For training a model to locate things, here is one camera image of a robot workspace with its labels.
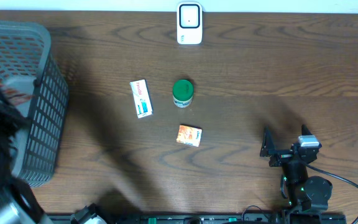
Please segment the small orange box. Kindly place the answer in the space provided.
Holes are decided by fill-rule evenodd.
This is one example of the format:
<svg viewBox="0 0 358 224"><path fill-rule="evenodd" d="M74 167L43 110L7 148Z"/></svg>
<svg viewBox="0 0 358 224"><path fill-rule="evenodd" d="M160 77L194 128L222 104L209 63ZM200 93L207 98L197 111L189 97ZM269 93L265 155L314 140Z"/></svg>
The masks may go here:
<svg viewBox="0 0 358 224"><path fill-rule="evenodd" d="M177 134L177 143L199 147L203 130L191 126L180 125Z"/></svg>

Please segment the green lidded jar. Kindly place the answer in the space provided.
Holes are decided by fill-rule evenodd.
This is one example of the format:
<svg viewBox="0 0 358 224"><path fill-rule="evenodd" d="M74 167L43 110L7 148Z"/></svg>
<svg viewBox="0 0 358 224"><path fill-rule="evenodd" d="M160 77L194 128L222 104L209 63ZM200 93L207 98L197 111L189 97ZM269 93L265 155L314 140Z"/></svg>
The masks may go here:
<svg viewBox="0 0 358 224"><path fill-rule="evenodd" d="M178 80L173 85L173 102L179 108L186 108L193 101L194 86L188 80Z"/></svg>

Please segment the orange Top candy bar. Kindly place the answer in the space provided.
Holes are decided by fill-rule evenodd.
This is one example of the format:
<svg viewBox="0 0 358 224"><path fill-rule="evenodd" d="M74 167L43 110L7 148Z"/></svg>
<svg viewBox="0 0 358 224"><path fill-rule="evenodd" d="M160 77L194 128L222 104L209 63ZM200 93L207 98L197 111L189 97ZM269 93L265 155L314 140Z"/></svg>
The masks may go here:
<svg viewBox="0 0 358 224"><path fill-rule="evenodd" d="M14 106L26 103L33 98L33 94L21 92L15 88L8 87L7 85L3 85L1 83L0 90L6 99Z"/></svg>

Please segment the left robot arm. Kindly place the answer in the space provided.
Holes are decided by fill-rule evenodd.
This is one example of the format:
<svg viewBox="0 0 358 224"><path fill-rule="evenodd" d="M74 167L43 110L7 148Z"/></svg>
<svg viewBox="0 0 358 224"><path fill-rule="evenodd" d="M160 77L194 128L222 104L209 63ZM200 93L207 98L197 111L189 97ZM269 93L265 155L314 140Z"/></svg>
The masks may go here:
<svg viewBox="0 0 358 224"><path fill-rule="evenodd" d="M11 173L11 137L27 120L0 89L0 223L52 223L29 185Z"/></svg>

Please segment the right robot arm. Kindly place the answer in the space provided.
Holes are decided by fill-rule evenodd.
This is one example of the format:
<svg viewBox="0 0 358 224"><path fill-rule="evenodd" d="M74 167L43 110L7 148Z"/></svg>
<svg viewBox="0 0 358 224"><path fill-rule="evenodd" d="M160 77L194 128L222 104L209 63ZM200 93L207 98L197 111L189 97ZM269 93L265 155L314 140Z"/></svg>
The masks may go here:
<svg viewBox="0 0 358 224"><path fill-rule="evenodd" d="M260 150L261 157L269 157L270 167L281 167L280 190L290 206L272 213L269 223L321 223L321 214L328 209L333 185L320 176L309 176L306 166L317 159L321 143L305 125L301 126L298 141L289 149L278 150L268 128Z"/></svg>

